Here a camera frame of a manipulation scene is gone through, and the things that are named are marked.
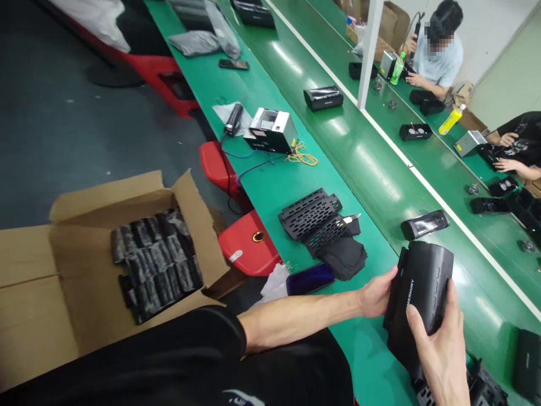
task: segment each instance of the white wall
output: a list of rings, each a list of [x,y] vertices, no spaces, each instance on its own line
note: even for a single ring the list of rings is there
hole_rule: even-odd
[[[441,0],[391,0],[411,18],[417,11],[430,19]],[[464,63],[455,83],[477,84],[531,14],[539,0],[458,0],[464,20],[457,30],[464,46]]]
[[[470,110],[490,129],[527,111],[541,111],[541,8],[476,86]]]

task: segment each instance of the yellow bottle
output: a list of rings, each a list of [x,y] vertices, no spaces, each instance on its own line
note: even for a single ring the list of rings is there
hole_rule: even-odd
[[[460,108],[453,110],[447,120],[444,121],[444,123],[441,125],[440,129],[438,130],[441,135],[445,135],[453,128],[453,126],[456,124],[457,121],[460,120],[462,117],[462,112],[466,109],[466,105],[462,104]]]

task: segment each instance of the black hair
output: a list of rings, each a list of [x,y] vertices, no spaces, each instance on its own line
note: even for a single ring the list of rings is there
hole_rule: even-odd
[[[442,1],[433,15],[440,20],[442,31],[446,34],[454,34],[464,18],[462,8],[455,0]]]

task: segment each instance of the yellow string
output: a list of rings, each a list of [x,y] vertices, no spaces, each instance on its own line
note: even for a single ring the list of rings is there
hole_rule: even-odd
[[[287,158],[284,161],[290,161],[290,162],[302,162],[303,164],[309,165],[309,166],[316,166],[317,165],[317,158],[310,154],[306,154],[304,152],[301,152],[300,150],[306,149],[306,145],[303,141],[297,142],[295,146],[295,153],[289,154]]]

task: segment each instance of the green bottle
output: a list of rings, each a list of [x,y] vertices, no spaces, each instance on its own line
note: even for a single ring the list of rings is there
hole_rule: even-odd
[[[393,76],[391,76],[391,83],[393,85],[398,85],[398,80],[400,79],[400,75],[402,74],[402,71],[404,69],[405,57],[406,57],[406,53],[402,52],[400,54],[400,58],[398,58],[394,64]]]

